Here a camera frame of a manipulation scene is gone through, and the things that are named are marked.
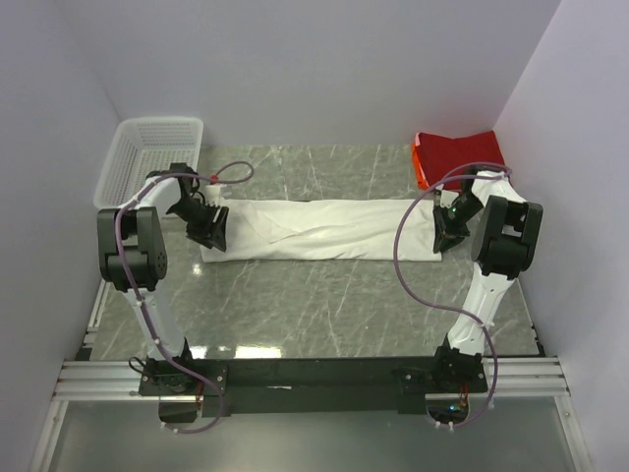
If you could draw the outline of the white t shirt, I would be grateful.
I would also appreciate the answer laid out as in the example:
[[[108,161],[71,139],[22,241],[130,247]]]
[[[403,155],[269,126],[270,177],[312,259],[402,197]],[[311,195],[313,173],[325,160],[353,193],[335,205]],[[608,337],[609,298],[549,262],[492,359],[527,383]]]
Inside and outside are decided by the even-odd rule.
[[[202,260],[391,261],[410,200],[312,202],[227,200],[227,250]]]

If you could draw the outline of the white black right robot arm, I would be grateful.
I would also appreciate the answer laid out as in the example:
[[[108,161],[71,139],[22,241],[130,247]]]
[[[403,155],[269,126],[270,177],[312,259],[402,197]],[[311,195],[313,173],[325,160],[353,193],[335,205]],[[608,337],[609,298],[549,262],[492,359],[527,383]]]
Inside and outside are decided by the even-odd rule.
[[[521,197],[507,170],[472,164],[463,171],[458,197],[450,206],[435,206],[433,250],[444,253],[469,235],[468,221],[481,217],[471,246],[473,277],[463,312],[435,353],[431,380],[452,392],[481,378],[485,331],[520,273],[532,264],[540,234],[543,207]]]

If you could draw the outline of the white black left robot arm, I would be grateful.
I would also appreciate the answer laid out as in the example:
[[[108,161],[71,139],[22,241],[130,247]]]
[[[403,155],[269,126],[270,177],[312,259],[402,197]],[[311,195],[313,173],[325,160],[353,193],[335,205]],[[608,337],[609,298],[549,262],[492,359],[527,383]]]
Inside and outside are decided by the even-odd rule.
[[[207,249],[227,249],[229,209],[195,198],[200,178],[192,167],[174,163],[148,174],[141,190],[118,208],[97,215],[99,269],[132,306],[146,341],[143,378],[176,395],[201,391],[218,395],[219,384],[197,370],[188,341],[158,284],[167,274],[168,257],[160,220],[175,215],[186,234]]]

